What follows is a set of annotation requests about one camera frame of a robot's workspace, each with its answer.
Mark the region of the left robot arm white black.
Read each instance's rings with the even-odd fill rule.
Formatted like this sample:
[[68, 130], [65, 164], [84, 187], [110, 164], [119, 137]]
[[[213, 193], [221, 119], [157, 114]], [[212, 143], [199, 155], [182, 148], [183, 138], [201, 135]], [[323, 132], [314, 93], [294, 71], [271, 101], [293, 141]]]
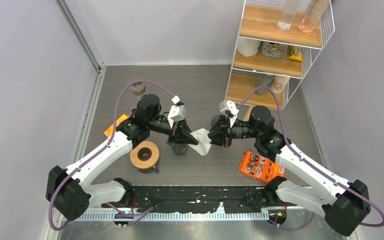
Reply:
[[125, 180], [116, 178], [95, 185], [92, 182], [115, 160], [144, 142], [151, 131], [167, 135], [170, 144], [197, 146], [199, 141], [192, 135], [186, 120], [173, 120], [173, 117], [184, 114], [184, 105], [177, 97], [174, 100], [175, 104], [165, 117], [160, 113], [159, 97], [155, 94], [143, 95], [133, 109], [133, 115], [122, 121], [101, 145], [66, 168], [53, 167], [48, 174], [45, 195], [51, 207], [68, 221], [76, 220], [89, 207], [106, 203], [116, 202], [121, 207], [128, 207], [134, 197]]

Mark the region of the brown paper coffee filter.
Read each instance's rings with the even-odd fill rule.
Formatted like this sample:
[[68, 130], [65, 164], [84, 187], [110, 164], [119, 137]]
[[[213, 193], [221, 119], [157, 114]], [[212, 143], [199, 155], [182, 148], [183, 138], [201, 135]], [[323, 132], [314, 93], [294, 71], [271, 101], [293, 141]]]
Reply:
[[249, 106], [248, 107], [247, 112], [246, 112], [246, 114], [245, 114], [245, 116], [243, 118], [244, 122], [249, 121], [250, 115], [251, 115], [251, 112], [252, 112], [253, 108], [254, 108], [253, 106]]

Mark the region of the dark glass dripper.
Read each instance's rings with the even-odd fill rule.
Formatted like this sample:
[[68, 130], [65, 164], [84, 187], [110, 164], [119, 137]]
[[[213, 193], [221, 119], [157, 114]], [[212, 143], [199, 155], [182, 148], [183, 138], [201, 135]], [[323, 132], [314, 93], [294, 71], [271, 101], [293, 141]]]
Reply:
[[188, 144], [173, 144], [172, 148], [173, 148], [173, 152], [177, 156], [183, 156], [189, 150], [189, 145]]
[[219, 121], [220, 115], [215, 115], [211, 120], [211, 128], [215, 127], [217, 125], [217, 122]]

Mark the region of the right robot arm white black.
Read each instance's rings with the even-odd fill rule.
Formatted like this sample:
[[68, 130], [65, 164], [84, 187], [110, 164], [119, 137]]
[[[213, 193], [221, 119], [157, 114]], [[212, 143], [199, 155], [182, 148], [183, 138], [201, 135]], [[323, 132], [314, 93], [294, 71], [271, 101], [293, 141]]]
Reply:
[[247, 121], [238, 119], [238, 112], [235, 106], [220, 107], [219, 118], [208, 134], [211, 143], [228, 148], [234, 139], [254, 139], [261, 156], [310, 185], [302, 187], [276, 176], [266, 184], [267, 202], [301, 206], [323, 217], [338, 234], [349, 237], [371, 212], [370, 205], [361, 199], [369, 198], [367, 185], [359, 179], [351, 182], [334, 174], [304, 154], [275, 129], [275, 118], [267, 107], [254, 107]]

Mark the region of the white paper coffee filter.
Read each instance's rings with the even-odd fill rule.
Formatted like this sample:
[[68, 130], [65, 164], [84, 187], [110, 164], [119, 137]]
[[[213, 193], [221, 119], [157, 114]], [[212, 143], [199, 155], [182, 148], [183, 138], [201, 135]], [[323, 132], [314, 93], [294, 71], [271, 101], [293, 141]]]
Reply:
[[191, 135], [198, 141], [198, 144], [188, 144], [188, 146], [201, 156], [206, 156], [212, 146], [211, 139], [208, 137], [209, 133], [210, 131], [205, 128], [193, 131]]

